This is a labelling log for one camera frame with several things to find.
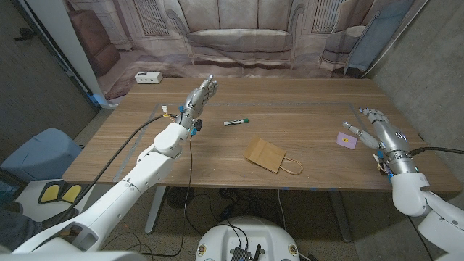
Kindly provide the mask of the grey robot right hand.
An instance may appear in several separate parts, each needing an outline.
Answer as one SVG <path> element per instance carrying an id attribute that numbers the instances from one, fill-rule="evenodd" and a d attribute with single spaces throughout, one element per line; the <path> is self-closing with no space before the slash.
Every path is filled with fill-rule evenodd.
<path id="1" fill-rule="evenodd" d="M 418 173 L 416 164 L 411 156 L 407 156 L 410 151 L 410 145 L 403 132 L 396 126 L 392 125 L 387 116 L 377 109 L 360 108 L 376 133 L 376 138 L 367 131 L 362 131 L 348 122 L 342 125 L 349 131 L 353 132 L 367 147 L 381 150 L 384 155 L 389 169 L 393 174 Z"/>

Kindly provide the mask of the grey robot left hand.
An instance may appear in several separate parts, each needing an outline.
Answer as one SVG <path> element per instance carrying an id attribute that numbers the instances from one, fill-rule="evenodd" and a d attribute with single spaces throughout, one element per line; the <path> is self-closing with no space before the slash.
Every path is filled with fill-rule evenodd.
<path id="1" fill-rule="evenodd" d="M 193 126 L 195 119 L 202 113 L 205 104 L 216 94 L 217 90 L 218 82 L 213 80 L 213 75 L 209 75 L 200 87 L 195 88 L 187 96 L 183 111 L 176 123 L 189 130 Z"/>

